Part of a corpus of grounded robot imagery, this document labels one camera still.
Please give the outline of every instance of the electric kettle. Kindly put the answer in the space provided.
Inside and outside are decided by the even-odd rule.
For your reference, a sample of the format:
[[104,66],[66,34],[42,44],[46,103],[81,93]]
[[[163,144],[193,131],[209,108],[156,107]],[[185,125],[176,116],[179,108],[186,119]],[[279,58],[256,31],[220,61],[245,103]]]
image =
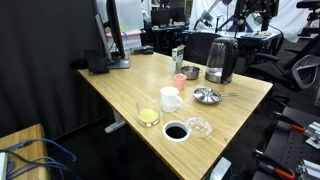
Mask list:
[[213,40],[205,78],[214,83],[231,82],[238,56],[238,41],[232,37],[218,37]]

